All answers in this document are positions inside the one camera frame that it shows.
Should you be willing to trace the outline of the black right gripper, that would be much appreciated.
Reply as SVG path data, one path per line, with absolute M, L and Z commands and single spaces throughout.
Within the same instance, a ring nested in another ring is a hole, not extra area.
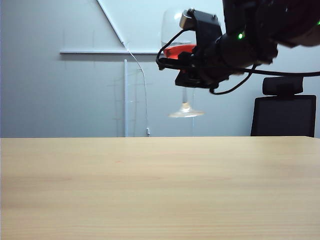
M 211 84 L 228 80 L 231 75 L 241 75 L 235 68 L 251 65 L 271 64 L 278 55 L 277 44 L 266 41 L 264 47 L 252 43 L 248 38 L 239 39 L 236 35 L 222 35 L 196 53 L 203 68 L 198 75 L 183 71 L 192 68 L 192 52 L 158 52 L 159 70 L 174 69 L 179 71 L 175 85 L 186 88 L 210 88 Z

